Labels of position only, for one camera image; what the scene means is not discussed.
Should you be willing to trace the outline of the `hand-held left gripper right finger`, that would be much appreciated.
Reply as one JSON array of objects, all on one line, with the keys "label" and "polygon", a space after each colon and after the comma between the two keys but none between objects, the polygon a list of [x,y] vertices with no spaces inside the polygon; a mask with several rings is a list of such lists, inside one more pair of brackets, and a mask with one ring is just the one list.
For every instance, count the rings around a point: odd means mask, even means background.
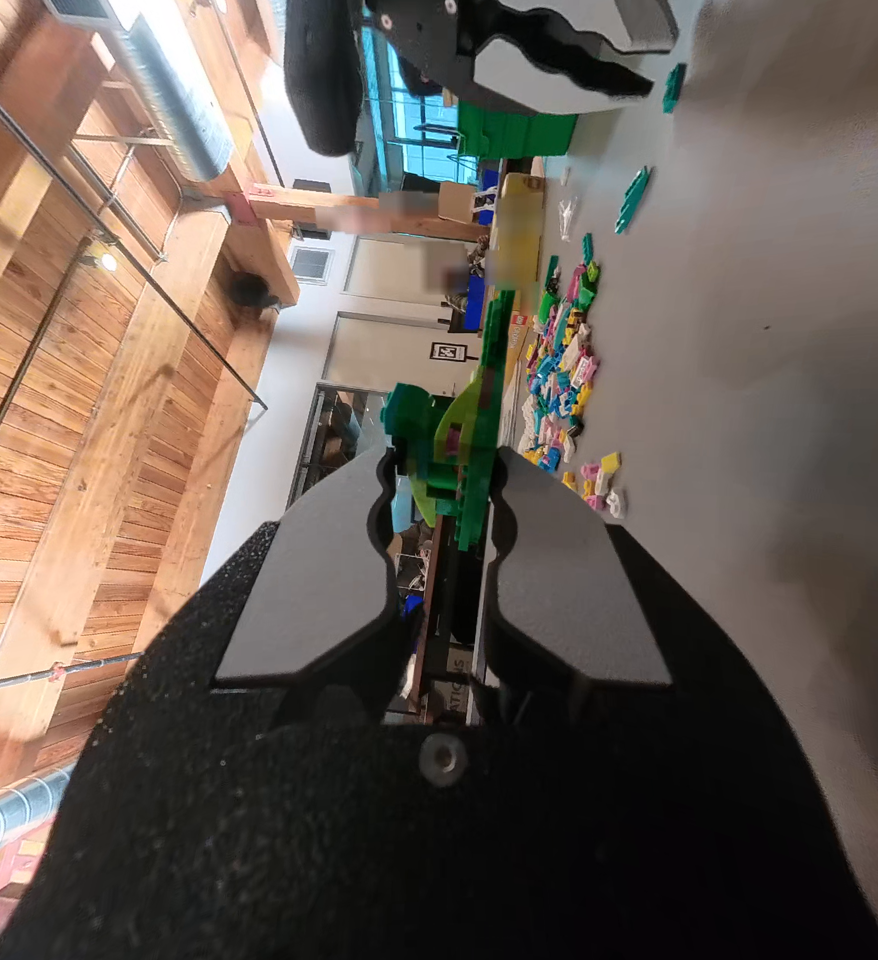
[{"label": "hand-held left gripper right finger", "polygon": [[673,677],[598,512],[517,451],[496,452],[483,613],[501,722],[571,725]]}]

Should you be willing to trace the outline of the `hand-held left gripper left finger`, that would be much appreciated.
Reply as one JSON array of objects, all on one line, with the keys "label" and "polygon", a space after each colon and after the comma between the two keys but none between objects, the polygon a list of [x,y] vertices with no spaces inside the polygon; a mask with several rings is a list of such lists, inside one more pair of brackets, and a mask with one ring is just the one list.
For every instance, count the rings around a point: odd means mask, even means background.
[{"label": "hand-held left gripper left finger", "polygon": [[413,646],[387,551],[396,462],[372,446],[282,516],[216,690],[277,690],[280,725],[383,723]]}]

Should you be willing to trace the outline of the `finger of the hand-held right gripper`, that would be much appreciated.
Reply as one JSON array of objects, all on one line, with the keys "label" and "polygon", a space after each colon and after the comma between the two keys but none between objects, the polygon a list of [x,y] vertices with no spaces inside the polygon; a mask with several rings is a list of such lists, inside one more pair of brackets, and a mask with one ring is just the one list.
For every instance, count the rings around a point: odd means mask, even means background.
[{"label": "finger of the hand-held right gripper", "polygon": [[577,82],[591,81],[598,64],[625,61],[654,52],[654,34],[607,36],[596,31],[552,34],[534,31],[529,49],[495,31],[472,33],[472,78],[536,114],[595,114],[620,109],[643,93],[612,94]]},{"label": "finger of the hand-held right gripper", "polygon": [[500,5],[531,18],[553,40],[591,55],[605,47],[626,55],[666,54],[679,33],[665,1],[502,1]]}]

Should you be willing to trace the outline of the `green toy brick model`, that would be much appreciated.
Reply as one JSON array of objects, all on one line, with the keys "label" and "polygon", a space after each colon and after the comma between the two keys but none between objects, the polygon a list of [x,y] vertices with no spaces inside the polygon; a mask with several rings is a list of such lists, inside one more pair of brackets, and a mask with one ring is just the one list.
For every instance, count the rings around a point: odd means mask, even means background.
[{"label": "green toy brick model", "polygon": [[398,383],[380,414],[422,517],[454,522],[462,552],[479,544],[485,524],[515,297],[503,290],[489,304],[478,365],[457,396]]}]

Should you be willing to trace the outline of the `pile of colourful toy bricks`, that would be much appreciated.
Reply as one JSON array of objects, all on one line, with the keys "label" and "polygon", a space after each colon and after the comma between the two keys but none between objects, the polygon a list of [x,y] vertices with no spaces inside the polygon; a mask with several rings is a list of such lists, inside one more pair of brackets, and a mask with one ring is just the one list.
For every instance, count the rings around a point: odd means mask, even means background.
[{"label": "pile of colourful toy bricks", "polygon": [[569,278],[565,278],[558,256],[553,255],[546,265],[539,306],[532,318],[534,334],[519,367],[527,396],[521,406],[523,430],[518,451],[532,466],[558,478],[591,510],[621,522],[628,508],[620,482],[622,454],[613,450],[573,465],[601,364],[589,312],[602,270],[590,233],[583,237],[580,253]]}]

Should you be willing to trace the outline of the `yellow toy set box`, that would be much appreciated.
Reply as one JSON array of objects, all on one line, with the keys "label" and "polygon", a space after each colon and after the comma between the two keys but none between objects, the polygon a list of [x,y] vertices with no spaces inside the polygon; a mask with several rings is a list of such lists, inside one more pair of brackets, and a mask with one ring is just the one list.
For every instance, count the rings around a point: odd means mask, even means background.
[{"label": "yellow toy set box", "polygon": [[544,189],[541,176],[510,173],[497,191],[491,246],[485,258],[485,283],[487,303],[502,291],[513,291],[515,295],[508,327],[505,388],[515,377],[520,352],[540,309]]}]

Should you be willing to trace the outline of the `green storage bin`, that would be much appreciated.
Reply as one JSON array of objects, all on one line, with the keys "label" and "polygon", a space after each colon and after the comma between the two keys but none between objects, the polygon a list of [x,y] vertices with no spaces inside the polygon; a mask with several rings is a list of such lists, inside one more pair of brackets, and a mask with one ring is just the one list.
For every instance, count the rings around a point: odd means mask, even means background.
[{"label": "green storage bin", "polygon": [[478,161],[560,157],[569,147],[578,114],[515,113],[457,104],[458,154]]}]

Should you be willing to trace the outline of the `cardboard box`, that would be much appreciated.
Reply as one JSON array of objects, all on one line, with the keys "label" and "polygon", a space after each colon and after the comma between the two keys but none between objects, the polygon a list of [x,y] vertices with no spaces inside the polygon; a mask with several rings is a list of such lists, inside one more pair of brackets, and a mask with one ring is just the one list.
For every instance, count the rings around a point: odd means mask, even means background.
[{"label": "cardboard box", "polygon": [[438,192],[437,216],[457,224],[476,224],[487,198],[485,191],[476,190],[470,184],[443,181]]}]

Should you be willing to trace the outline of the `teal long toy brick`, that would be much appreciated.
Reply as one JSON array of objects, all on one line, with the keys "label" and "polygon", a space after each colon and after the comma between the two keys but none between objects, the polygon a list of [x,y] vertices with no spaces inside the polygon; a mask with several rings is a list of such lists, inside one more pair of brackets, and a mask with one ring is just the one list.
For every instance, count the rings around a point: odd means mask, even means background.
[{"label": "teal long toy brick", "polygon": [[652,173],[653,168],[644,165],[637,171],[637,174],[630,182],[624,193],[623,200],[616,217],[614,225],[614,233],[616,235],[624,234],[633,222],[649,185]]}]

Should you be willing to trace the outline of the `black round ceiling fixture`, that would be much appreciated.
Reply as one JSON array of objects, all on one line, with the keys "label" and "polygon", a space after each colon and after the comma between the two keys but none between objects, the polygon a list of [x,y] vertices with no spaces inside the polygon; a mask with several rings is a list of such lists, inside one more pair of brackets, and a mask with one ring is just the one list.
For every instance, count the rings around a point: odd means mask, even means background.
[{"label": "black round ceiling fixture", "polygon": [[264,311],[280,309],[281,301],[273,294],[264,278],[253,272],[234,271],[227,288],[229,299],[244,309]]}]

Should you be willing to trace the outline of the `wooden support post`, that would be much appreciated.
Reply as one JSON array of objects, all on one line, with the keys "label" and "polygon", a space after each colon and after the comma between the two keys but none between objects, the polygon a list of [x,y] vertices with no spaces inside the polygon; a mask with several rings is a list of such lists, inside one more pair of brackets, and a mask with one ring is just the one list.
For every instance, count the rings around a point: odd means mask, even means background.
[{"label": "wooden support post", "polygon": [[487,224],[441,218],[437,194],[395,191],[370,198],[255,183],[245,195],[260,219],[313,224],[331,233],[400,234],[472,243],[492,232]]}]

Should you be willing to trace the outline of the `silver flexible air duct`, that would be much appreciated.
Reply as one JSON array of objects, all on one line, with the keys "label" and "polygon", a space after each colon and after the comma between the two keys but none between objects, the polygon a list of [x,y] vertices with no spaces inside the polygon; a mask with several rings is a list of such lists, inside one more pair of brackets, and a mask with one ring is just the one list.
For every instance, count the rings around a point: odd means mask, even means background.
[{"label": "silver flexible air duct", "polygon": [[225,174],[234,150],[225,114],[172,1],[46,1],[64,25],[95,33],[193,184]]},{"label": "silver flexible air duct", "polygon": [[54,765],[0,788],[0,850],[55,817],[76,765]]}]

